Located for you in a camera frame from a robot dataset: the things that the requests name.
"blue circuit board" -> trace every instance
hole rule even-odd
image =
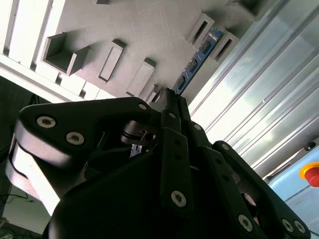
[[[172,90],[175,91],[177,95],[181,95],[183,93],[223,35],[224,33],[215,27],[210,29],[199,49],[196,51],[173,86]]]

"bolt head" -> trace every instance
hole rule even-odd
[[[52,128],[56,125],[55,120],[48,116],[41,116],[36,120],[36,122],[42,128]]]
[[[176,118],[176,116],[173,113],[168,113],[169,116],[171,116],[172,118]]]
[[[286,220],[286,219],[282,219],[282,223],[284,224],[285,228],[289,231],[289,232],[293,232],[294,228],[293,226],[291,226],[291,224]]]
[[[147,107],[146,107],[145,105],[143,105],[143,104],[139,104],[139,107],[140,107],[142,110],[146,110],[146,109],[147,109]]]
[[[222,146],[222,148],[223,148],[223,149],[225,149],[226,151],[228,151],[228,150],[229,150],[229,148],[228,148],[228,146],[227,146],[226,144],[222,143],[222,145],[221,145],[221,146]]]
[[[70,132],[66,135],[66,141],[72,145],[82,145],[84,143],[84,137],[78,132]]]
[[[180,191],[173,191],[171,193],[171,199],[172,201],[180,208],[183,208],[186,206],[186,197],[184,196],[183,193]]]
[[[304,228],[304,226],[303,226],[300,222],[295,221],[295,225],[296,225],[296,227],[298,228],[298,230],[299,230],[300,232],[306,233],[306,229]]]
[[[240,225],[248,232],[251,232],[253,230],[253,225],[250,222],[250,220],[245,215],[239,215],[238,221]]]
[[[198,131],[201,130],[201,127],[200,127],[199,125],[197,125],[197,124],[194,124],[194,127],[195,127],[195,129],[197,129]]]

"emergency stop button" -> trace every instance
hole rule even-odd
[[[319,162],[309,163],[300,170],[300,177],[319,188]]]

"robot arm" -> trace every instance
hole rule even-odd
[[[208,141],[184,98],[166,89],[158,104],[161,112],[133,97],[21,111],[6,173],[52,215],[44,237],[310,238],[231,146]]]

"red button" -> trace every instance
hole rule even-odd
[[[319,188],[319,167],[309,169],[305,173],[305,178],[311,186]]]

